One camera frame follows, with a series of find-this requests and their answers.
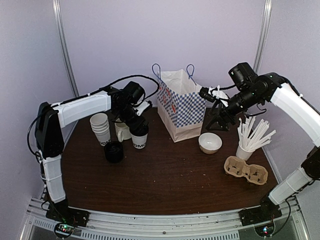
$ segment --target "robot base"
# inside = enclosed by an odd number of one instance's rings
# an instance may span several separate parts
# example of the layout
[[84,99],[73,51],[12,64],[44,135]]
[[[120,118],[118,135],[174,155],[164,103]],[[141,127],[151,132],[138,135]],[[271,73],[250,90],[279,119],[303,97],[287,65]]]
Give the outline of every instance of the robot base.
[[89,212],[84,210],[78,210],[68,207],[68,213],[72,216],[69,219],[63,220],[63,218],[52,208],[51,205],[48,207],[45,217],[48,219],[55,220],[57,222],[66,223],[71,226],[86,227],[89,219]]
[[267,214],[262,210],[261,206],[243,209],[239,212],[242,226],[248,226],[252,224],[260,224],[270,221],[282,216],[281,210],[278,207],[269,209]]

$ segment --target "cardboard cup holder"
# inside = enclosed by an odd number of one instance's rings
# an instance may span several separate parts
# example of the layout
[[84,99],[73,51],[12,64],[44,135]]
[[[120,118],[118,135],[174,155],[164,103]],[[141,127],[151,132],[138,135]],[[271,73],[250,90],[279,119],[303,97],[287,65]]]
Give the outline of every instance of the cardboard cup holder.
[[245,177],[249,183],[264,185],[268,180],[268,171],[260,165],[248,165],[246,161],[236,157],[229,156],[224,163],[224,170],[236,178]]

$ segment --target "white wall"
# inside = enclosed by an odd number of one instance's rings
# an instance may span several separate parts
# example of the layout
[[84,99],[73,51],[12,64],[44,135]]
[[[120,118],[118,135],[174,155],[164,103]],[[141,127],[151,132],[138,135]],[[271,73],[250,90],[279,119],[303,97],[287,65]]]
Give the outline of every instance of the white wall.
[[[263,10],[263,0],[61,1],[81,94],[127,75],[152,76],[154,63],[163,71],[193,63],[201,85],[232,85],[228,71],[254,63]],[[147,93],[155,88],[141,82]]]
[[[272,16],[260,74],[285,76],[320,110],[320,1],[278,0]],[[263,118],[277,130],[268,151],[278,174],[285,179],[305,159],[313,144],[302,129],[280,109],[268,105]],[[312,240],[319,239],[320,184],[307,187],[298,200]]]
[[27,129],[40,103],[73,94],[51,0],[1,1],[0,23],[0,238],[14,240],[31,197],[43,187]]

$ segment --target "white bowl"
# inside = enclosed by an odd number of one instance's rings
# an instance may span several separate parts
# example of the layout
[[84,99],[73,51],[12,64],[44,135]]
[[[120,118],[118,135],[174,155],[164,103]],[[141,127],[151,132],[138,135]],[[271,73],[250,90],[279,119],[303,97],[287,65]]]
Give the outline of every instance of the white bowl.
[[215,154],[222,146],[221,138],[211,132],[205,132],[199,137],[199,147],[205,154]]

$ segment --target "white straw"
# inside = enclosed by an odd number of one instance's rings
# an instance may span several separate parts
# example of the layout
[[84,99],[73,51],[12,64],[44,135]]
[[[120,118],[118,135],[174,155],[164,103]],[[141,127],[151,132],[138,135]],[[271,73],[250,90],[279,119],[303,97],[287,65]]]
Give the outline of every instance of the white straw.
[[276,130],[273,130],[271,133],[264,136],[270,125],[268,121],[265,121],[263,119],[260,120],[259,124],[252,131],[255,121],[255,116],[246,118],[245,122],[242,122],[242,119],[239,118],[240,125],[237,128],[239,135],[239,145],[244,150],[250,152],[269,144],[271,142],[271,136],[276,133]]

